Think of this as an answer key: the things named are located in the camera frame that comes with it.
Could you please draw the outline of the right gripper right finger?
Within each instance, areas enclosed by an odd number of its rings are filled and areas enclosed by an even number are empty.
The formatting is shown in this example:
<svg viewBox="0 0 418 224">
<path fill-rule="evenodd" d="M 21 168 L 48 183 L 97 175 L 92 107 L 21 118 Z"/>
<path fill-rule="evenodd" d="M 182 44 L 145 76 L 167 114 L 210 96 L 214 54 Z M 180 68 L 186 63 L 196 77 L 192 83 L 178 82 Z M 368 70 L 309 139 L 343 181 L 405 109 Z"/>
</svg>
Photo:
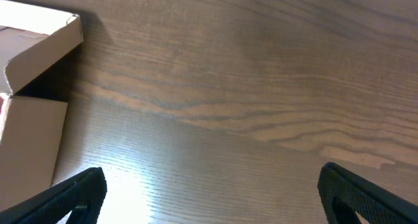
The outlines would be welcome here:
<svg viewBox="0 0 418 224">
<path fill-rule="evenodd" d="M 333 162 L 317 188 L 329 223 L 417 223 L 417 206 Z"/>
</svg>

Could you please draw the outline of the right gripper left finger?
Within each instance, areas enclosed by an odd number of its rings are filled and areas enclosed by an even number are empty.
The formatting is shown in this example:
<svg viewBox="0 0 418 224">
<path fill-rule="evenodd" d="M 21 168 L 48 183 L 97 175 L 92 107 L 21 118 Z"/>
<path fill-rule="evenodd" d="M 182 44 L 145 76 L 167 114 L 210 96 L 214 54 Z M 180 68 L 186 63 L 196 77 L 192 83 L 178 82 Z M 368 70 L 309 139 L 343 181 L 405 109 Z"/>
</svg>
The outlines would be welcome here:
<svg viewBox="0 0 418 224">
<path fill-rule="evenodd" d="M 67 223 L 96 224 L 106 192 L 102 168 L 91 167 L 2 211 L 1 223 L 57 223 L 69 215 Z"/>
</svg>

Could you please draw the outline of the cardboard box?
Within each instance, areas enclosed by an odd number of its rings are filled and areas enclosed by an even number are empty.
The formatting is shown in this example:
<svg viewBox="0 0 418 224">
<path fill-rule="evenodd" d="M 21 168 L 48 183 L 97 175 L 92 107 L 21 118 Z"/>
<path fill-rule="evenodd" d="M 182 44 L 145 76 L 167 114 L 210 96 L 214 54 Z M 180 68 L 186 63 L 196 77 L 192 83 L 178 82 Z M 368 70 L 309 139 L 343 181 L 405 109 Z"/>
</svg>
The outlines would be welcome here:
<svg viewBox="0 0 418 224">
<path fill-rule="evenodd" d="M 71 12 L 1 0 L 1 209 L 50 188 L 67 103 L 17 93 L 83 42 Z"/>
</svg>

